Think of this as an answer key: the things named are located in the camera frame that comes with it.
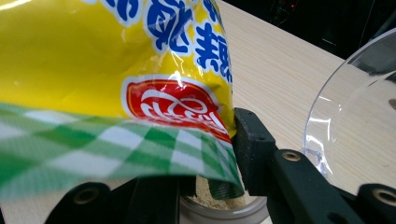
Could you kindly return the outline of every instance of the light wood tabletop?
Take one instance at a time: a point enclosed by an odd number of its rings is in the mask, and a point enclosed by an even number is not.
[[[344,61],[218,1],[233,72],[233,101],[258,115],[279,148],[301,149],[319,90]],[[43,223],[64,192],[2,203],[7,224]]]

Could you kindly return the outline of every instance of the brand logo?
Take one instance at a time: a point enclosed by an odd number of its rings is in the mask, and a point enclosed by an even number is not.
[[[198,128],[230,142],[216,97],[204,84],[180,76],[128,77],[122,87],[124,109],[132,117],[178,127]]]

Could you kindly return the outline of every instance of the plastic food package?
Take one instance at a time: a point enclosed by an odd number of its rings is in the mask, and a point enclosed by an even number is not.
[[[0,198],[137,175],[243,194],[214,1],[5,0],[0,21]]]

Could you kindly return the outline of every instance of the gingham print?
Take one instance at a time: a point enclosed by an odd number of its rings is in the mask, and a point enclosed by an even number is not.
[[[232,145],[209,133],[0,104],[1,199],[142,175],[201,175],[220,181],[220,198],[243,193]]]

